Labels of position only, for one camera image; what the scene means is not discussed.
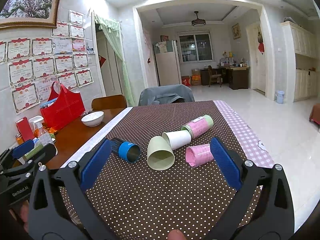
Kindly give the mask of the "left hand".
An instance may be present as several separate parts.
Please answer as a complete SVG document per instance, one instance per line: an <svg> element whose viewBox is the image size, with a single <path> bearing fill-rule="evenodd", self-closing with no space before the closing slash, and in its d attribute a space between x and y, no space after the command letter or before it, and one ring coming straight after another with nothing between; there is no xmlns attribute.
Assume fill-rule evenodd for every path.
<svg viewBox="0 0 320 240"><path fill-rule="evenodd" d="M28 214L29 214L29 203L25 201L22 203L20 207L19 217L23 221L23 227L26 232L29 232Z"/></svg>

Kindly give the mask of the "right hand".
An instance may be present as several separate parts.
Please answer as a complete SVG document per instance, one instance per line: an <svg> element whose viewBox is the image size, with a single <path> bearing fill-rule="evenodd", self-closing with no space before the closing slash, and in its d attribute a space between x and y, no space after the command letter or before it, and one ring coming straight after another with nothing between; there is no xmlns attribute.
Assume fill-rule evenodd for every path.
<svg viewBox="0 0 320 240"><path fill-rule="evenodd" d="M168 240L187 240L180 230L171 230L168 233Z"/></svg>

